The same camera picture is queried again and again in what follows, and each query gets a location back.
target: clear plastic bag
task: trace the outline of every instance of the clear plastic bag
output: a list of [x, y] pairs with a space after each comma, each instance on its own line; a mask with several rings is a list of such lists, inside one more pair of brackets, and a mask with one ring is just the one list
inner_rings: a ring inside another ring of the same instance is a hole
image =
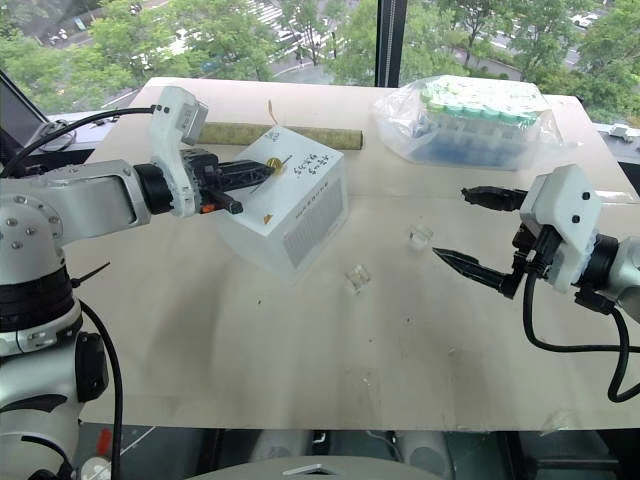
[[416, 80], [374, 104], [382, 141], [416, 163], [503, 170], [565, 151], [551, 107], [532, 83]]

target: glass window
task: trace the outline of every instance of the glass window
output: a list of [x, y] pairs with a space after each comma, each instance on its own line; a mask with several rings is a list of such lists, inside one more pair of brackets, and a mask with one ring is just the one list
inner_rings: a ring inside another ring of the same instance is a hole
[[0, 69], [47, 114], [126, 106], [154, 76], [373, 85], [376, 11], [376, 0], [0, 0]]
[[637, 0], [408, 0], [400, 84], [439, 74], [575, 95], [594, 122], [640, 126]]

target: white box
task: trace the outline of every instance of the white box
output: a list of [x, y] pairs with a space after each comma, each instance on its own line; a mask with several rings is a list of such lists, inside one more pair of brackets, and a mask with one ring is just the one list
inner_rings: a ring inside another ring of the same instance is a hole
[[295, 280], [319, 255], [347, 216], [344, 155], [276, 126], [236, 157], [284, 170], [263, 184], [229, 194], [244, 211], [212, 215], [217, 231], [239, 255]]

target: red object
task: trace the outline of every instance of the red object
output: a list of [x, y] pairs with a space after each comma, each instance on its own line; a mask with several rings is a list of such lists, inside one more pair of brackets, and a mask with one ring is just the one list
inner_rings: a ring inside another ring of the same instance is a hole
[[108, 428], [103, 428], [98, 437], [98, 443], [96, 444], [96, 450], [101, 457], [107, 456], [109, 450], [111, 450], [111, 439], [113, 434]]

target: black cable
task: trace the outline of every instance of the black cable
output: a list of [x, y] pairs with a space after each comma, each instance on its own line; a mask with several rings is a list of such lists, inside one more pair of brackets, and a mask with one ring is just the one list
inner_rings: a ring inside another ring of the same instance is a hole
[[122, 443], [122, 374], [120, 373], [120, 364], [118, 363], [118, 355], [113, 346], [111, 337], [107, 328], [89, 305], [80, 300], [80, 308], [89, 317], [102, 337], [104, 347], [109, 354], [109, 362], [111, 363], [111, 372], [113, 373], [113, 387], [115, 390], [115, 408], [113, 413], [113, 438], [111, 440], [111, 479], [120, 479], [120, 448]]
[[155, 107], [146, 107], [146, 108], [123, 108], [120, 110], [110, 110], [108, 112], [100, 112], [94, 115], [90, 115], [88, 117], [82, 118], [76, 122], [70, 123], [66, 127], [62, 127], [55, 132], [50, 133], [49, 135], [36, 140], [35, 142], [24, 147], [18, 154], [13, 157], [7, 164], [4, 166], [2, 172], [0, 172], [0, 178], [7, 178], [9, 175], [13, 173], [16, 167], [20, 164], [20, 162], [27, 157], [31, 152], [37, 150], [41, 146], [49, 143], [51, 140], [55, 140], [62, 135], [65, 135], [72, 130], [75, 130], [78, 127], [83, 125], [87, 125], [88, 123], [95, 122], [96, 120], [100, 120], [102, 118], [110, 118], [110, 117], [120, 117], [122, 115], [131, 115], [134, 113], [153, 113]]
[[533, 330], [533, 293], [537, 280], [535, 273], [529, 273], [524, 286], [524, 299], [522, 305], [522, 320], [524, 332], [529, 342], [542, 350], [556, 353], [576, 353], [576, 352], [619, 352], [618, 363], [611, 378], [607, 396], [615, 403], [627, 401], [640, 393], [640, 383], [628, 389], [626, 392], [618, 393], [622, 380], [624, 379], [629, 362], [629, 353], [640, 352], [640, 347], [629, 345], [629, 331], [620, 311], [615, 308], [611, 312], [618, 328], [620, 345], [553, 345], [539, 340]]

